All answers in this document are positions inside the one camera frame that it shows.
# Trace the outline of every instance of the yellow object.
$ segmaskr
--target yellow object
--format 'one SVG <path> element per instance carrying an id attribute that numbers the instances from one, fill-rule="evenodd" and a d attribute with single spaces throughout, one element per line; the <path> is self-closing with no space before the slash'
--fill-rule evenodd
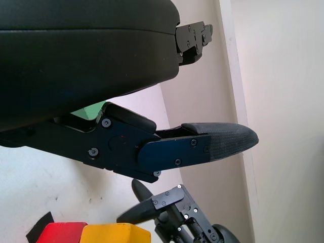
<path id="1" fill-rule="evenodd" d="M 132 224 L 87 225 L 80 243 L 151 243 L 151 233 Z"/>

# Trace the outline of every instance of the green object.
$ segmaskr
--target green object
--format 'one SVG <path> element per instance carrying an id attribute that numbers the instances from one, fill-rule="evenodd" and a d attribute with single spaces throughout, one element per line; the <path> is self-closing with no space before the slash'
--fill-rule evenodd
<path id="1" fill-rule="evenodd" d="M 101 110 L 101 107 L 103 106 L 104 103 L 105 103 L 105 101 L 102 101 L 97 104 L 89 105 L 85 108 L 74 111 L 71 114 L 76 115 L 76 116 L 81 117 L 86 120 L 93 120 L 97 117 L 98 112 Z"/>

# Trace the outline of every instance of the red object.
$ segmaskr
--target red object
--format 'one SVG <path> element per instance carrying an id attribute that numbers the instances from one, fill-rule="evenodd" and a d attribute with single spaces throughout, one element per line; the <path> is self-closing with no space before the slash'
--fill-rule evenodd
<path id="1" fill-rule="evenodd" d="M 37 243 L 79 243 L 85 222 L 50 223 L 43 230 Z"/>

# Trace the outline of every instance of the wall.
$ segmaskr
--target wall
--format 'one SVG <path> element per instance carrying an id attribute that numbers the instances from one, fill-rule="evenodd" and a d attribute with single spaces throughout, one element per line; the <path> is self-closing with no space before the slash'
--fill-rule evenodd
<path id="1" fill-rule="evenodd" d="M 256 242 L 323 242 L 323 1 L 232 0 L 259 200 Z"/>
<path id="2" fill-rule="evenodd" d="M 214 0 L 174 0 L 181 25 L 213 24 L 213 41 L 195 64 L 161 84 L 169 123 L 235 122 Z M 245 180 L 239 156 L 181 169 L 184 184 L 212 223 L 232 230 L 241 243 L 252 242 Z"/>

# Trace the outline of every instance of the floor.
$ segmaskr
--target floor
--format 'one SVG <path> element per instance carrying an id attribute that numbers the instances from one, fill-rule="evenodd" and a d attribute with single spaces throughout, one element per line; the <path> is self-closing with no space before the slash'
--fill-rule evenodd
<path id="1" fill-rule="evenodd" d="M 158 129 L 169 127 L 159 85 L 111 101 L 154 120 Z M 0 147 L 0 168 L 2 242 L 26 243 L 26 234 L 48 211 L 56 222 L 107 224 L 137 203 L 131 178 L 35 149 Z M 174 169 L 147 185 L 156 194 L 180 183 Z M 153 221 L 141 227 L 152 233 L 152 242 L 161 242 Z"/>

